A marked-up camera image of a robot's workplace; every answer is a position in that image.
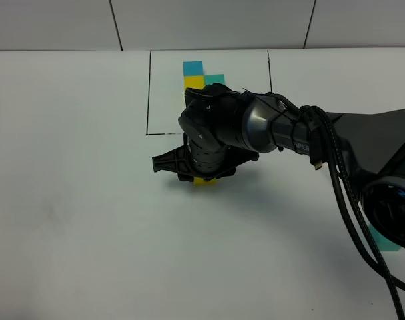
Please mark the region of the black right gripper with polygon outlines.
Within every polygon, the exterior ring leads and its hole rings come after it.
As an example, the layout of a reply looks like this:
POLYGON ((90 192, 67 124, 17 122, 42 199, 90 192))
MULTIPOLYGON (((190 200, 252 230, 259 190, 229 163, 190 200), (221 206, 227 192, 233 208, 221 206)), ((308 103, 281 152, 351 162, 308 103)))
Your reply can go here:
POLYGON ((185 139, 176 149, 152 158, 153 171, 176 173, 179 181, 193 182, 196 178, 212 181, 231 177, 236 168, 249 161, 257 161, 258 153, 224 145, 216 151, 208 151, 195 142, 185 139))

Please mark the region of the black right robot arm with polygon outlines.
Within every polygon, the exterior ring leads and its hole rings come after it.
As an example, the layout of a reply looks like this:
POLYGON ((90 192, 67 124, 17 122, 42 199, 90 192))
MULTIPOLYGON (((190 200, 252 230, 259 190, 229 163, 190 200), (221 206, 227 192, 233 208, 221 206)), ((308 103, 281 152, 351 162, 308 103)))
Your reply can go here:
POLYGON ((369 222, 405 248, 405 109, 330 113, 215 83, 185 90, 178 122, 183 145, 153 157, 154 171, 176 173, 181 181, 219 179, 283 149, 308 156, 315 168, 334 159, 369 222))

